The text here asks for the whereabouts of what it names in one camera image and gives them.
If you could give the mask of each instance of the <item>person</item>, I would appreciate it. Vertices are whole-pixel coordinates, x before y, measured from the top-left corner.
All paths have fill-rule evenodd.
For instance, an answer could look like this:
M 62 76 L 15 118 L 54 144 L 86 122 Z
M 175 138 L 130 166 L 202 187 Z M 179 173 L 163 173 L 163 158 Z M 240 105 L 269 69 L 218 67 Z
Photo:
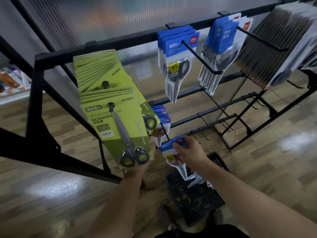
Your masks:
M 261 193 L 208 159 L 197 140 L 184 136 L 187 149 L 173 143 L 188 167 L 211 182 L 250 237 L 317 237 L 317 224 Z M 151 142 L 155 151 L 155 142 Z M 140 185 L 149 163 L 131 168 L 112 198 L 100 212 L 85 237 L 131 238 Z M 232 225 L 207 225 L 202 232 L 183 232 L 173 224 L 166 209 L 159 215 L 166 222 L 164 233 L 156 238 L 248 237 Z

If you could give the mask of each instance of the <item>display rack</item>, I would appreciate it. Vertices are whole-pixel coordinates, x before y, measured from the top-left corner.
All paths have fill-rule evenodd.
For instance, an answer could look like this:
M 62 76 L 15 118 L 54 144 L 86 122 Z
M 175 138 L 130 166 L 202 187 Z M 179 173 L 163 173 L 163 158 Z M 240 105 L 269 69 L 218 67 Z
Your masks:
M 277 3 L 272 3 L 266 6 L 244 10 L 244 11 L 241 11 L 241 13 L 242 13 L 242 16 L 255 16 L 255 15 L 270 12 L 277 5 L 288 3 L 288 2 L 294 2 L 294 1 L 307 2 L 312 0 L 279 0 Z M 30 27 L 32 27 L 35 33 L 41 36 L 42 33 L 38 30 L 38 27 L 35 25 L 34 21 L 31 19 L 30 15 L 27 13 L 27 11 L 22 6 L 22 4 L 18 0 L 11 0 L 11 2 L 15 5 L 17 10 L 26 19 L 27 23 L 30 25 Z M 64 66 L 65 64 L 71 63 L 73 61 L 74 56 L 83 55 L 83 54 L 96 52 L 96 51 L 107 50 L 107 49 L 121 50 L 121 49 L 156 41 L 157 32 L 166 30 L 167 28 L 179 27 L 179 26 L 188 25 L 188 24 L 191 25 L 196 30 L 211 27 L 211 25 L 217 18 L 223 17 L 225 15 L 229 15 L 229 13 L 227 11 L 221 11 L 217 15 L 214 15 L 209 19 L 197 21 L 194 23 L 177 23 L 177 24 L 169 23 L 169 24 L 166 24 L 166 26 L 164 27 L 158 27 L 158 28 L 151 29 L 144 32 L 125 35 L 118 38 L 112 38 L 112 39 L 99 41 L 99 42 L 92 41 L 92 42 L 86 43 L 85 45 L 75 47 L 75 48 L 69 48 L 69 49 L 65 49 L 61 51 L 39 54 L 39 55 L 36 55 L 35 57 L 34 69 L 32 69 L 32 67 L 16 51 L 14 51 L 14 49 L 10 47 L 9 44 L 5 42 L 5 40 L 0 39 L 0 49 L 1 49 L 0 51 L 3 52 L 4 50 L 7 56 L 11 56 L 10 59 L 13 61 L 14 64 L 16 64 L 19 68 L 21 68 L 22 71 L 24 71 L 23 70 L 24 68 L 27 69 L 24 72 L 28 76 L 31 76 L 30 72 L 32 73 L 32 84 L 31 84 L 30 101 L 29 101 L 27 125 L 26 125 L 26 137 L 19 136 L 15 133 L 12 133 L 3 128 L 0 128 L 0 135 L 2 137 L 5 137 L 2 142 L 2 145 L 5 148 L 1 149 L 0 156 L 35 164 L 35 165 L 40 165 L 40 166 L 44 166 L 48 168 L 53 168 L 53 169 L 57 169 L 61 171 L 66 171 L 66 172 L 70 172 L 70 173 L 74 173 L 74 174 L 78 174 L 82 176 L 92 177 L 99 180 L 119 183 L 122 178 L 111 173 L 111 170 L 109 166 L 107 165 L 107 162 L 103 154 L 102 142 L 99 136 L 97 135 L 96 131 L 73 107 L 71 107 L 66 102 L 65 99 L 63 99 L 63 97 L 56 90 L 53 89 L 53 87 L 50 84 L 48 84 L 48 82 L 44 79 L 44 71 L 59 65 L 61 65 L 62 67 L 65 67 Z M 247 34 L 250 35 L 252 38 L 255 38 L 256 40 L 264 43 L 265 45 L 270 46 L 271 48 L 274 48 L 281 52 L 286 50 L 286 49 L 285 50 L 280 49 L 279 47 L 275 47 L 274 45 L 268 43 L 265 40 L 262 40 L 261 38 L 255 36 L 252 33 L 248 32 Z M 197 54 L 194 50 L 191 50 L 189 46 L 188 46 L 188 49 L 196 57 L 200 57 L 199 54 Z M 217 71 L 214 71 L 203 59 L 199 59 L 199 60 L 211 72 L 213 73 L 217 72 Z M 191 120 L 201 118 L 206 123 L 206 125 L 198 129 L 191 130 L 188 133 L 186 133 L 186 135 L 195 135 L 195 133 L 202 132 L 205 129 L 214 128 L 216 132 L 220 135 L 220 137 L 223 139 L 227 148 L 229 150 L 232 150 L 233 148 L 241 144 L 243 141 L 245 141 L 247 138 L 249 138 L 256 132 L 260 131 L 262 128 L 267 126 L 273 120 L 281 116 L 283 113 L 291 109 L 293 106 L 295 106 L 300 101 L 302 101 L 303 99 L 305 99 L 306 97 L 308 97 L 309 95 L 311 95 L 313 92 L 317 90 L 317 82 L 316 82 L 317 75 L 314 72 L 309 70 L 303 70 L 303 72 L 307 74 L 309 78 L 308 91 L 305 92 L 300 97 L 298 97 L 295 101 L 287 105 L 285 108 L 283 108 L 279 112 L 277 112 L 272 106 L 270 106 L 262 98 L 262 95 L 265 93 L 265 90 L 261 91 L 259 94 L 257 94 L 256 92 L 251 92 L 239 98 L 232 99 L 229 102 L 226 102 L 224 104 L 216 103 L 216 101 L 210 95 L 208 95 L 205 89 L 201 87 L 200 85 L 194 86 L 185 91 L 181 91 L 178 94 L 177 99 L 189 96 L 197 92 L 205 92 L 206 95 L 208 95 L 210 99 L 216 104 L 216 107 L 210 108 L 203 112 L 199 112 L 196 115 L 192 115 L 185 119 L 174 122 L 171 124 L 171 128 L 184 124 Z M 70 78 L 73 80 L 73 75 L 69 72 L 67 73 L 69 74 Z M 231 75 L 224 76 L 221 79 L 219 84 L 223 84 L 240 77 L 244 77 L 243 83 L 248 78 L 245 76 L 244 73 L 237 72 Z M 94 135 L 98 139 L 99 147 L 101 151 L 103 169 L 97 168 L 93 165 L 90 165 L 88 163 L 75 159 L 61 152 L 61 146 L 56 142 L 53 136 L 49 133 L 42 119 L 43 90 L 48 95 L 50 95 L 58 104 L 60 104 L 70 115 L 72 115 L 80 124 L 82 124 L 92 135 Z M 225 112 L 226 107 L 241 101 L 247 101 L 249 104 L 240 114 L 228 115 Z M 252 130 L 243 121 L 242 115 L 249 108 L 253 107 L 253 104 L 255 102 L 259 102 L 259 101 L 261 101 L 262 104 L 261 103 L 260 104 L 262 106 L 266 106 L 269 109 L 270 111 L 269 119 L 266 122 L 264 122 L 262 125 L 260 125 L 258 128 L 256 128 L 255 130 Z M 154 106 L 158 104 L 166 104 L 168 102 L 170 102 L 169 99 L 167 97 L 164 97 L 159 100 L 150 101 L 149 104 L 151 106 Z M 218 110 L 221 110 L 221 112 L 224 113 L 226 117 L 222 119 L 218 119 L 217 121 L 212 123 L 207 123 L 204 120 L 203 118 L 204 115 L 218 111 Z M 227 121 L 230 119 L 234 119 L 234 120 L 231 124 L 228 125 Z M 224 139 L 224 134 L 229 129 L 231 129 L 231 127 L 238 120 L 246 127 L 247 135 L 242 140 L 234 144 L 233 146 L 230 146 L 227 143 L 227 141 Z M 223 125 L 227 124 L 227 126 L 225 126 L 226 127 L 225 131 L 220 133 L 215 127 L 216 124 L 223 124 Z M 20 150 L 29 150 L 30 152 L 28 154 L 24 152 L 24 154 L 22 155 Z

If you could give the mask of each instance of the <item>black crate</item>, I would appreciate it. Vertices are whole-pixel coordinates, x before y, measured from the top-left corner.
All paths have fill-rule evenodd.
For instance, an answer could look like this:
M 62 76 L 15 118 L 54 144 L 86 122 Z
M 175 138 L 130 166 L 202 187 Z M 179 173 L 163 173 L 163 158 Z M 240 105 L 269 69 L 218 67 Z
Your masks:
M 207 157 L 214 163 L 229 171 L 226 164 L 216 152 Z M 187 188 L 192 180 L 184 181 L 178 170 L 166 177 L 167 187 L 178 212 L 191 227 L 204 218 L 210 210 L 220 208 L 225 203 L 216 190 L 208 188 L 206 183 L 196 184 Z

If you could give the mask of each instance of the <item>red deli logo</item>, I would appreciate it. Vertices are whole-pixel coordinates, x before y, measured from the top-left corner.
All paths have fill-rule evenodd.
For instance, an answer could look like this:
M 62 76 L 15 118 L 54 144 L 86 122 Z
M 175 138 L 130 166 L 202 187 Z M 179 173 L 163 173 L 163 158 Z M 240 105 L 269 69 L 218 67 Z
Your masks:
M 247 22 L 246 24 L 244 24 L 243 29 L 244 29 L 244 30 L 248 30 L 249 27 L 250 27 L 250 23 L 251 23 L 251 22 Z
M 191 37 L 191 42 L 189 43 L 189 45 L 195 44 L 197 42 L 197 36 L 193 36 Z

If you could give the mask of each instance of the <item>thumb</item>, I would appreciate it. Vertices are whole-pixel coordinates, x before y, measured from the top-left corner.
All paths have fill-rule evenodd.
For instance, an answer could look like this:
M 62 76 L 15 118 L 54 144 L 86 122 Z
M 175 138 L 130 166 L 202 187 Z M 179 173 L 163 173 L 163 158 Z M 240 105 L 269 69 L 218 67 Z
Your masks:
M 172 146 L 181 156 L 183 156 L 185 152 L 184 148 L 182 148 L 178 143 L 175 143 L 175 142 L 172 143 Z

